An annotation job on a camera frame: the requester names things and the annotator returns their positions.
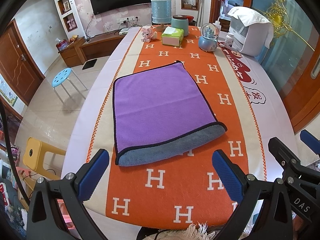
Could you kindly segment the purple grey towel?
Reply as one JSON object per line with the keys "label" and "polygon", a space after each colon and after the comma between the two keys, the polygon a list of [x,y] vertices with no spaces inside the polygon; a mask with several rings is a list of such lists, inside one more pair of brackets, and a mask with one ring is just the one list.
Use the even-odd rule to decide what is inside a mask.
{"label": "purple grey towel", "polygon": [[112,100],[118,166],[182,155],[227,132],[181,61],[117,78]]}

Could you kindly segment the pale pink tablecloth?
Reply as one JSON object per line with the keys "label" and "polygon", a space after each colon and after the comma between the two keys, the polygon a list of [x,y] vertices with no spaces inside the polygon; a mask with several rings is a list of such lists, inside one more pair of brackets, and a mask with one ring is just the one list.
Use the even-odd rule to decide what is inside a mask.
{"label": "pale pink tablecloth", "polygon": [[[109,239],[122,239],[130,227],[186,229],[190,224],[224,224],[236,207],[212,166],[221,149],[244,172],[274,181],[281,166],[268,151],[278,137],[292,151],[296,138],[283,102],[264,69],[253,59],[218,47],[198,46],[191,27],[180,47],[143,43],[131,30],[102,68],[80,111],[68,144],[62,174],[76,172],[103,148],[110,164],[85,207],[108,222]],[[197,87],[227,127],[221,137],[178,156],[148,165],[115,163],[113,84],[125,75],[175,61],[184,64],[188,83]]]}

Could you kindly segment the orange H pattern blanket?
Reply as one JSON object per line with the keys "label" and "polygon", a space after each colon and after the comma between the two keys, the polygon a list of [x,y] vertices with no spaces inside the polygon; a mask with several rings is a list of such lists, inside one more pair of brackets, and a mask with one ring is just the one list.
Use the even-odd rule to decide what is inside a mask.
{"label": "orange H pattern blanket", "polygon": [[232,201],[212,165],[223,150],[245,173],[266,178],[257,120],[244,88],[251,70],[237,51],[143,42],[135,32],[96,119],[87,159],[110,163],[85,206],[121,222],[161,229],[222,225]]}

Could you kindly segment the yellow plastic stool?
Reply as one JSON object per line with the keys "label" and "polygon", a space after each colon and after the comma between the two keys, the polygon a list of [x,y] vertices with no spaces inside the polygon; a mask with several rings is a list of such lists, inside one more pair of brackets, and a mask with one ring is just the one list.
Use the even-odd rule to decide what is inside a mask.
{"label": "yellow plastic stool", "polygon": [[25,154],[23,156],[23,163],[39,175],[51,180],[60,180],[59,176],[50,173],[43,167],[43,161],[47,152],[63,156],[66,154],[65,150],[37,140],[33,137],[29,137],[27,140]]}

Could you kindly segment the white storage box appliance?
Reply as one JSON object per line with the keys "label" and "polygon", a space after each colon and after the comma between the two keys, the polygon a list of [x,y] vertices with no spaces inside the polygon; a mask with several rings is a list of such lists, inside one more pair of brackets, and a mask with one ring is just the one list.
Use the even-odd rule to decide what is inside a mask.
{"label": "white storage box appliance", "polygon": [[270,47],[273,24],[265,16],[248,7],[233,7],[227,15],[231,18],[229,32],[240,53],[256,57]]}

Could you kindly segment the white pill bottle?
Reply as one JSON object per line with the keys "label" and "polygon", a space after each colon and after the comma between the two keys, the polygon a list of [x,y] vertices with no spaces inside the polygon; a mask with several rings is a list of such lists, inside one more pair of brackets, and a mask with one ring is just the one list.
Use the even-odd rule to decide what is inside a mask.
{"label": "white pill bottle", "polygon": [[224,47],[228,49],[232,49],[234,42],[234,34],[233,33],[227,33],[225,42],[224,42]]}

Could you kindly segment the blue round stool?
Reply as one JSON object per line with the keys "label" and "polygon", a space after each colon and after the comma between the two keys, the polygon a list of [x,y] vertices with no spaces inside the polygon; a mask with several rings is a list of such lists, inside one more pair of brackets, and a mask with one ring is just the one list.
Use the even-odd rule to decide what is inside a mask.
{"label": "blue round stool", "polygon": [[76,77],[76,79],[81,83],[81,85],[84,87],[84,89],[86,91],[88,91],[88,88],[85,86],[85,84],[80,80],[80,78],[76,75],[76,73],[74,72],[74,70],[72,70],[72,68],[65,68],[63,70],[61,70],[60,72],[58,72],[56,74],[56,76],[53,78],[52,80],[52,89],[55,93],[55,95],[57,96],[57,98],[60,100],[60,102],[62,103],[63,106],[65,106],[65,102],[63,101],[63,99],[61,98],[60,94],[57,92],[57,87],[62,87],[63,90],[65,91],[65,93],[71,98],[71,94],[69,94],[68,90],[65,88],[64,86],[64,82],[68,81],[73,88],[81,95],[81,97],[83,99],[86,99],[86,97],[84,96],[84,94],[80,91],[80,89],[74,84],[74,82],[70,79],[71,75],[74,75]]}

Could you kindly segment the blue snow globe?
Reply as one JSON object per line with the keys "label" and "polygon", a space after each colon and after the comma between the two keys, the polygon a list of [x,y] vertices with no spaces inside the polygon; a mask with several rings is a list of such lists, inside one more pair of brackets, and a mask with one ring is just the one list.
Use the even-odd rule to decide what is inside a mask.
{"label": "blue snow globe", "polygon": [[214,52],[217,49],[217,39],[215,26],[212,23],[204,24],[200,33],[198,46],[201,50],[205,52]]}

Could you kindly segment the white squeeze bottle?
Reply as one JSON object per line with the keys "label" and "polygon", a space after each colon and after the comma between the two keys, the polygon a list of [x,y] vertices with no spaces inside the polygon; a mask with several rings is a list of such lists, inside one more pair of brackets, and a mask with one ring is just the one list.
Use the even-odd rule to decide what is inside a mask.
{"label": "white squeeze bottle", "polygon": [[220,35],[220,31],[221,31],[221,24],[219,20],[216,20],[213,25],[215,26],[216,29],[216,35],[219,36]]}

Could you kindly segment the brown wooden door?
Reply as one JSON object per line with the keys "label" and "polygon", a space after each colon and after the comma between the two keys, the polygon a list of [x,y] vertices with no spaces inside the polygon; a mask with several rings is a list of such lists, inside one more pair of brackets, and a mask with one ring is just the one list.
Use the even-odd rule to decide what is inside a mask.
{"label": "brown wooden door", "polygon": [[26,105],[44,80],[22,39],[16,20],[11,20],[1,35],[1,75]]}

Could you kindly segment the black floor scale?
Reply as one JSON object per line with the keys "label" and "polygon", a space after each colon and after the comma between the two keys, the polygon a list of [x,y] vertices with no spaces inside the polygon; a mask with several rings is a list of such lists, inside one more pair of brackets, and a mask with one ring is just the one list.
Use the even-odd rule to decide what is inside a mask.
{"label": "black floor scale", "polygon": [[93,68],[94,65],[96,64],[97,62],[97,59],[92,59],[92,60],[89,60],[87,61],[84,66],[82,67],[82,70],[86,70],[86,69],[89,69],[89,68]]}

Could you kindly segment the green tissue box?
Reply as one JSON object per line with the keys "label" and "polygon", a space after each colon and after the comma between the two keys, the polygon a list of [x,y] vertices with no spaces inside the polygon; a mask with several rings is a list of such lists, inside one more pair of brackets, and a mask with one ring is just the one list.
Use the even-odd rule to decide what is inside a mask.
{"label": "green tissue box", "polygon": [[184,38],[184,30],[167,26],[161,37],[163,45],[180,47]]}

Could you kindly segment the wooden TV cabinet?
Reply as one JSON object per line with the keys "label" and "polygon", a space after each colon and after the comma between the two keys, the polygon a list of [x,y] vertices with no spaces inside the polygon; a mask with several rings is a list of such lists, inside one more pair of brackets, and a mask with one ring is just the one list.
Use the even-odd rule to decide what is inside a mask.
{"label": "wooden TV cabinet", "polygon": [[126,34],[106,33],[97,35],[89,41],[80,37],[59,54],[67,67],[83,65],[88,60],[110,56],[125,36]]}

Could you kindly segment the teal canister brown lid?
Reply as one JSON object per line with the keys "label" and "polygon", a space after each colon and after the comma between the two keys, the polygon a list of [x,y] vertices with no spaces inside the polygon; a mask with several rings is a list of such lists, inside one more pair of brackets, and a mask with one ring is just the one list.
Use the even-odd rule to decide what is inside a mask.
{"label": "teal canister brown lid", "polygon": [[184,37],[189,35],[189,20],[184,15],[173,15],[171,19],[171,26],[176,29],[184,31]]}

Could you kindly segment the red tissue box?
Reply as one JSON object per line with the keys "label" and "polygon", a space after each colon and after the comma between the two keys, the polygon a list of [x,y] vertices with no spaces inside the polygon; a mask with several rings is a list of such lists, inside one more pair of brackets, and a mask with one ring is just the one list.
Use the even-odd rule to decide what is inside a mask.
{"label": "red tissue box", "polygon": [[55,41],[56,41],[56,48],[58,51],[62,51],[68,47],[68,41],[66,39],[61,40],[59,38],[56,38]]}

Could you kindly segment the pink toy figure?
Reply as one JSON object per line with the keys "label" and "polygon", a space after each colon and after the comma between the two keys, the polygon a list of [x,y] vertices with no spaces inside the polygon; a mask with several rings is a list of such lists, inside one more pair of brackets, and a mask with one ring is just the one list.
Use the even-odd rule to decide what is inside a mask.
{"label": "pink toy figure", "polygon": [[142,42],[150,43],[152,40],[157,39],[157,32],[154,31],[152,28],[142,28]]}

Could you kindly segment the light blue table lamp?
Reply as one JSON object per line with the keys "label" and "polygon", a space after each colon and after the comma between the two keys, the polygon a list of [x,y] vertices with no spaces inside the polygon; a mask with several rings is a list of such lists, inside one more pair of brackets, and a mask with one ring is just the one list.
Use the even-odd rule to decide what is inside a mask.
{"label": "light blue table lamp", "polygon": [[171,0],[151,0],[151,18],[156,31],[163,32],[165,25],[171,23],[171,13]]}

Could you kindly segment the white set-top box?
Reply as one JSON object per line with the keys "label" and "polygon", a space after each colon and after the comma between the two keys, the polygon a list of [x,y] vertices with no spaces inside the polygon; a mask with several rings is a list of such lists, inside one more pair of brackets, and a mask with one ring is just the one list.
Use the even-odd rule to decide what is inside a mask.
{"label": "white set-top box", "polygon": [[126,35],[129,32],[130,27],[123,28],[119,31],[119,35]]}

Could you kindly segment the white wall shelf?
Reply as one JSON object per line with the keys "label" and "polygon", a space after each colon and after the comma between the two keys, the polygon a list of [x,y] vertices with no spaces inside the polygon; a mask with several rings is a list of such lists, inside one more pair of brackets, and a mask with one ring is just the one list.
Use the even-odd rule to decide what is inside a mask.
{"label": "white wall shelf", "polygon": [[54,0],[64,31],[70,39],[74,35],[85,36],[75,0]]}

